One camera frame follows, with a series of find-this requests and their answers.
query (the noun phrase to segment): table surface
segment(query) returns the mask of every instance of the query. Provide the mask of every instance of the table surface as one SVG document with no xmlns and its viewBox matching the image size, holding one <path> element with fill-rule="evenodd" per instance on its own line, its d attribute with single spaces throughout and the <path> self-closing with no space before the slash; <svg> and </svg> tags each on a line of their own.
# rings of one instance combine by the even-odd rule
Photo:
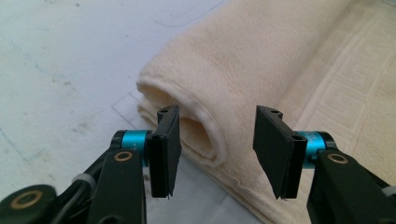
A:
<svg viewBox="0 0 396 224">
<path fill-rule="evenodd" d="M 61 193 L 117 130 L 147 129 L 139 71 L 225 2 L 1 1 L 0 199 L 33 184 Z M 148 197 L 160 222 L 261 223 L 183 156 L 174 197 Z"/>
</svg>

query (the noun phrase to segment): blue ring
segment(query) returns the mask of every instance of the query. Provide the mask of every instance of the blue ring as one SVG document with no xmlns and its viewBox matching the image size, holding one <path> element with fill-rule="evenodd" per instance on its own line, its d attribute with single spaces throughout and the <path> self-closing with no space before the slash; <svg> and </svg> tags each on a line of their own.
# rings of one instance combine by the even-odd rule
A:
<svg viewBox="0 0 396 224">
<path fill-rule="evenodd" d="M 142 158 L 142 166 L 147 167 L 146 135 L 148 130 L 127 130 L 122 138 L 121 147 L 137 150 Z"/>
<path fill-rule="evenodd" d="M 306 144 L 305 159 L 303 167 L 305 169 L 314 169 L 315 161 L 318 158 L 318 152 L 326 150 L 326 144 L 322 136 L 317 132 L 297 132 L 304 136 L 308 142 Z"/>
</svg>

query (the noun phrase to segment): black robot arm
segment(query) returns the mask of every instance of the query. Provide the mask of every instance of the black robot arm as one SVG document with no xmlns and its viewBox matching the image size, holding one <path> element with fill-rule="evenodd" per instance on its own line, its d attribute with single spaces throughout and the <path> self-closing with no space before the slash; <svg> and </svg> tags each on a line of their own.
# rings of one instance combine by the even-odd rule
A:
<svg viewBox="0 0 396 224">
<path fill-rule="evenodd" d="M 258 105 L 253 140 L 277 198 L 296 198 L 302 169 L 315 168 L 307 202 L 312 223 L 396 223 L 394 187 L 341 152 L 328 133 L 295 132 L 282 116 Z"/>
<path fill-rule="evenodd" d="M 178 110 L 159 110 L 155 132 L 116 132 L 109 149 L 61 195 L 48 185 L 10 194 L 0 202 L 0 223 L 147 223 L 142 167 L 149 167 L 152 197 L 173 194 L 181 154 Z"/>
</svg>

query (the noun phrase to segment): terry cloth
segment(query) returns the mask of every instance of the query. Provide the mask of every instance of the terry cloth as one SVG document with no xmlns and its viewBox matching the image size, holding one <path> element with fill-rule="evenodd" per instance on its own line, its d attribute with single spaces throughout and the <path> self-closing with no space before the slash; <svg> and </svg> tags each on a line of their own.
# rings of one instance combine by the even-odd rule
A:
<svg viewBox="0 0 396 224">
<path fill-rule="evenodd" d="M 180 106 L 183 153 L 266 223 L 309 223 L 313 171 L 277 201 L 252 149 L 256 105 L 325 131 L 396 184 L 396 8 L 381 1 L 233 0 L 142 70 L 138 111 Z"/>
</svg>

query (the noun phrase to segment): metal bolt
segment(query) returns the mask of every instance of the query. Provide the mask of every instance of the metal bolt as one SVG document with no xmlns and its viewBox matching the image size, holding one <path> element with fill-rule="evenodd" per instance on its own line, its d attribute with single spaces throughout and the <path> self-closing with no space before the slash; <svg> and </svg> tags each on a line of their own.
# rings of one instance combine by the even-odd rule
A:
<svg viewBox="0 0 396 224">
<path fill-rule="evenodd" d="M 340 163 L 340 164 L 349 163 L 348 159 L 345 156 L 338 155 L 338 154 L 335 154 L 335 153 L 327 155 L 327 158 L 329 158 L 329 160 L 331 160 L 333 162 L 337 162 L 337 163 Z"/>
<path fill-rule="evenodd" d="M 23 209 L 32 206 L 33 204 L 40 201 L 43 196 L 43 191 L 41 190 L 30 190 L 20 194 L 11 202 L 11 208 L 13 209 Z"/>
<path fill-rule="evenodd" d="M 129 159 L 132 158 L 132 156 L 133 156 L 132 152 L 130 152 L 130 151 L 122 151 L 122 152 L 117 153 L 114 156 L 114 160 L 116 160 L 116 161 L 128 161 Z"/>
</svg>

